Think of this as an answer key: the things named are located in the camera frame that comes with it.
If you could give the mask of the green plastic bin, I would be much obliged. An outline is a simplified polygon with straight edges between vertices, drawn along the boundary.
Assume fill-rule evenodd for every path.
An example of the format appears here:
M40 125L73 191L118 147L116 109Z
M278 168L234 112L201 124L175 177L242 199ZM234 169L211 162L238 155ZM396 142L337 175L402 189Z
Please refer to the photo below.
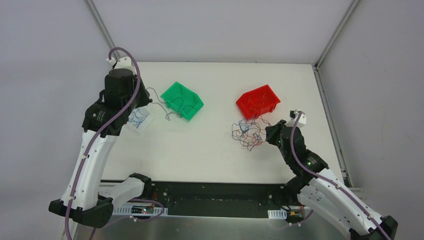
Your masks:
M177 81L160 97L169 109L187 121L190 121L204 106L204 102L197 93Z

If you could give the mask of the clear plastic bin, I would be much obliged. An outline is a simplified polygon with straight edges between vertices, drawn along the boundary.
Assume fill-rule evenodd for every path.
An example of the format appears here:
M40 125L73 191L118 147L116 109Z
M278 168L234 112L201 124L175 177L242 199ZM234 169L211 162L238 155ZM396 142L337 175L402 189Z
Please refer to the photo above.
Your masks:
M129 131L141 135L153 122L154 115L147 107L135 108L128 117L127 128Z

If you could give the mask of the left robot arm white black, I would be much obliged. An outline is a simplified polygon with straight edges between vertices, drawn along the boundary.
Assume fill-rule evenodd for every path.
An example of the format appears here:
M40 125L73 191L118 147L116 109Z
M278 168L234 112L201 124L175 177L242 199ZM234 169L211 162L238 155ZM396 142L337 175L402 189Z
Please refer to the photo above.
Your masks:
M152 198L151 178L139 173L129 175L106 190L99 189L108 156L130 114L152 102L144 85L138 89L136 85L137 75L129 69L112 69L105 76L105 88L85 111L81 150L71 180L62 197L50 202L48 210L51 213L100 229L109 222L113 211L129 200L137 198L144 203ZM129 107L97 133L124 108L136 89L137 96Z

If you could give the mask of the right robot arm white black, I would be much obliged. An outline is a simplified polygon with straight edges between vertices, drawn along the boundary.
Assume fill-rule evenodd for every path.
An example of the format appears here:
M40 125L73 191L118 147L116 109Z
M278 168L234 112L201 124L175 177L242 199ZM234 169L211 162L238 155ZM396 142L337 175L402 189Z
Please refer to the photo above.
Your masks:
M347 240L393 240L398 222L382 216L346 187L328 164L305 145L301 130L286 121L265 128L266 141L278 147L295 174L284 187L284 200L310 208Z

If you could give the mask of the red plastic bin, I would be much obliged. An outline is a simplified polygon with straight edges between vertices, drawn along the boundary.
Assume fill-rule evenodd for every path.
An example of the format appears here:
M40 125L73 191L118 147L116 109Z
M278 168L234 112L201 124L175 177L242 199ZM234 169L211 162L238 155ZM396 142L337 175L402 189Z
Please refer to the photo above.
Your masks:
M278 96L266 84L243 93L235 103L244 118L250 120L272 113L280 102Z

